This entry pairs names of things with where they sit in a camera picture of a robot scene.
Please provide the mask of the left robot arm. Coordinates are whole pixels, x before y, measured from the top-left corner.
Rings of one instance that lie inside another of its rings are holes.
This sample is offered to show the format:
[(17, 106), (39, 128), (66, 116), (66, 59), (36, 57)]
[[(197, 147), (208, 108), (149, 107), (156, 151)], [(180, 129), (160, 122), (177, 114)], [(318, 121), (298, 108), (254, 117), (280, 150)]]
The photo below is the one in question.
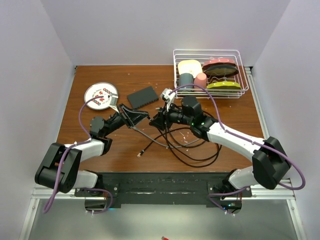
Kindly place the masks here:
[(108, 119), (96, 116), (90, 121), (89, 138), (73, 144), (52, 143), (35, 173), (35, 183), (56, 192), (68, 193), (71, 189), (85, 188), (92, 196), (99, 196), (104, 184), (99, 174), (88, 170), (79, 170), (80, 163), (93, 157), (105, 155), (111, 148), (112, 139), (108, 135), (122, 126), (133, 128), (149, 113), (133, 110), (124, 104)]

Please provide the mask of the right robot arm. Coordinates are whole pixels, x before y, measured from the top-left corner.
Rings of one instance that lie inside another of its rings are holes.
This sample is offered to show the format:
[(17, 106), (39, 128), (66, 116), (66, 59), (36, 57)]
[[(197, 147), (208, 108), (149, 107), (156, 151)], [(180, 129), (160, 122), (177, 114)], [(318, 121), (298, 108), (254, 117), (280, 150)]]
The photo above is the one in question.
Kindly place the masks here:
[(174, 105), (174, 94), (161, 94), (164, 107), (158, 109), (150, 125), (164, 131), (172, 124), (190, 127), (199, 139), (225, 146), (252, 162), (250, 167), (232, 170), (222, 181), (223, 192), (235, 196), (242, 188), (261, 185), (273, 190), (291, 168), (280, 141), (254, 137), (219, 123), (202, 110), (194, 96), (185, 96), (181, 108)]

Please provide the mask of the black network switch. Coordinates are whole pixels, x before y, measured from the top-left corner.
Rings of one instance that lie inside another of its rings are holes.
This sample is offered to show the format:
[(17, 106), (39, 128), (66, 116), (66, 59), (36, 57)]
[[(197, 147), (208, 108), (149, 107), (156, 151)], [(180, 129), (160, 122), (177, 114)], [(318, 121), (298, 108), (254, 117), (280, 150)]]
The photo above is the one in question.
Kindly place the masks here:
[(148, 86), (127, 96), (133, 109), (140, 109), (159, 100), (156, 91), (152, 86)]

